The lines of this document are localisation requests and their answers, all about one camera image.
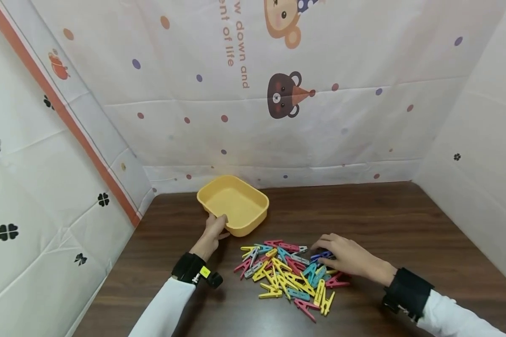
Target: yellow plastic bowl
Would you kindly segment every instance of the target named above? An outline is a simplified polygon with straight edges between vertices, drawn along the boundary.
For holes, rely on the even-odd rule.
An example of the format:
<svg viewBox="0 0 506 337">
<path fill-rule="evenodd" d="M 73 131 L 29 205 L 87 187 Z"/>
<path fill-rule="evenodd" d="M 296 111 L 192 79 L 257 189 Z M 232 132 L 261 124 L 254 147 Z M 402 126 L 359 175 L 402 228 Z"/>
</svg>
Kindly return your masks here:
<svg viewBox="0 0 506 337">
<path fill-rule="evenodd" d="M 197 200 L 215 216 L 226 214 L 227 230 L 236 237 L 251 233 L 268 213 L 268 197 L 230 175 L 217 177 L 201 188 Z"/>
</svg>

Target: cartoon bear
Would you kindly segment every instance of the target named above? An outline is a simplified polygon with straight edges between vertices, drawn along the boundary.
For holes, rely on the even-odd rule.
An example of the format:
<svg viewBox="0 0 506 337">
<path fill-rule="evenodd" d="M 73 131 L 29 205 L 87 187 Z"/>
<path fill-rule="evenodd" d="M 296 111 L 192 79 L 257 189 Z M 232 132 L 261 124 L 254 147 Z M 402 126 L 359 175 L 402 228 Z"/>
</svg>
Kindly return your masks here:
<svg viewBox="0 0 506 337">
<path fill-rule="evenodd" d="M 298 19 L 317 1 L 319 0 L 264 0 L 264 16 L 270 36 L 274 39 L 284 37 L 286 46 L 295 49 L 302 40 Z"/>
<path fill-rule="evenodd" d="M 302 75 L 293 71 L 290 75 L 275 74 L 268 82 L 268 112 L 275 119 L 283 117 L 294 118 L 300 112 L 298 105 L 308 96 L 315 96 L 315 91 L 307 91 L 300 88 L 302 84 Z"/>
</svg>

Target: side wall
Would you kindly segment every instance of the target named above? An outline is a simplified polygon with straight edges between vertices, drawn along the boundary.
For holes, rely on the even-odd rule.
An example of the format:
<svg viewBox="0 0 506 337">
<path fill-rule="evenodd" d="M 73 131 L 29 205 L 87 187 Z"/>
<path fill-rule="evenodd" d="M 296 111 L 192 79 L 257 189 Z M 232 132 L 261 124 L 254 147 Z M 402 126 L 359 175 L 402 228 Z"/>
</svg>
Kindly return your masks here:
<svg viewBox="0 0 506 337">
<path fill-rule="evenodd" d="M 0 32 L 0 337 L 62 337 L 134 227 Z"/>
<path fill-rule="evenodd" d="M 416 182 L 506 276 L 506 13 Z"/>
</svg>

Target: left hand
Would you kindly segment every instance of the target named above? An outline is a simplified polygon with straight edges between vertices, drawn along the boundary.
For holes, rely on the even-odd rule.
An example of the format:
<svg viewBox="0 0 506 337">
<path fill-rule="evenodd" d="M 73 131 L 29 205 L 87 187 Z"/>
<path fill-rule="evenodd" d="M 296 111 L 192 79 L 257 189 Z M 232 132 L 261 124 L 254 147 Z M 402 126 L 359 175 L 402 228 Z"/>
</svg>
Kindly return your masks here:
<svg viewBox="0 0 506 337">
<path fill-rule="evenodd" d="M 227 222 L 227 215 L 223 214 L 217 218 L 210 213 L 208 219 L 206 219 L 206 228 L 204 229 L 204 233 L 189 252 L 198 255 L 204 260 L 204 262 L 207 262 L 219 246 L 219 240 L 230 235 L 228 232 L 222 233 Z"/>
</svg>

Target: wooden table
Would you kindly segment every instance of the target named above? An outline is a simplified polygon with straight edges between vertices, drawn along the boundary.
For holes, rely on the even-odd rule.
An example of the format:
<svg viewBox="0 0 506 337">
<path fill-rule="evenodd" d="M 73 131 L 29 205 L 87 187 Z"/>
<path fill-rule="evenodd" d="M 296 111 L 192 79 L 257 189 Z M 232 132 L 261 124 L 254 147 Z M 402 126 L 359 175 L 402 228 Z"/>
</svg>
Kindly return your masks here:
<svg viewBox="0 0 506 337">
<path fill-rule="evenodd" d="M 336 291 L 330 314 L 311 322 L 285 298 L 263 292 L 232 270 L 239 247 L 268 239 L 311 245 L 323 233 L 351 238 L 374 255 L 405 266 L 437 291 L 506 333 L 506 279 L 452 221 L 410 182 L 268 189 L 268 217 L 244 238 L 225 239 L 209 266 L 224 278 L 214 291 L 199 285 L 174 336 L 387 337 L 429 336 L 403 313 L 380 308 L 384 291 L 353 278 Z M 128 336 L 172 267 L 203 231 L 207 214 L 195 194 L 155 198 L 74 336 Z"/>
</svg>

